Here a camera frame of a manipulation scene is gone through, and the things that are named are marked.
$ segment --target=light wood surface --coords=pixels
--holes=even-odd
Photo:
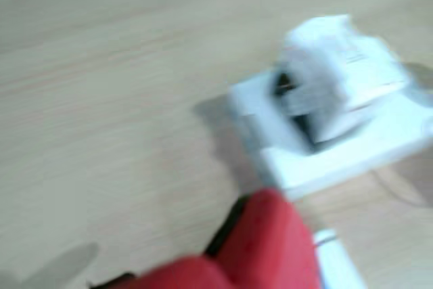
[[[228,118],[230,83],[283,33],[350,13],[433,66],[433,0],[0,0],[0,288],[85,288],[199,252],[260,186]],[[370,288],[431,288],[431,154],[298,203]]]

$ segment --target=white foam block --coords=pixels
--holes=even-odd
[[[376,117],[355,136],[310,154],[296,126],[282,115],[271,96],[273,82],[269,71],[253,76],[231,87],[229,101],[255,165],[291,200],[432,143],[433,109],[397,92],[387,97]]]

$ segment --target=red object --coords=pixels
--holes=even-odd
[[[294,207],[262,190],[244,211],[215,258],[186,257],[123,289],[318,289],[310,231]]]

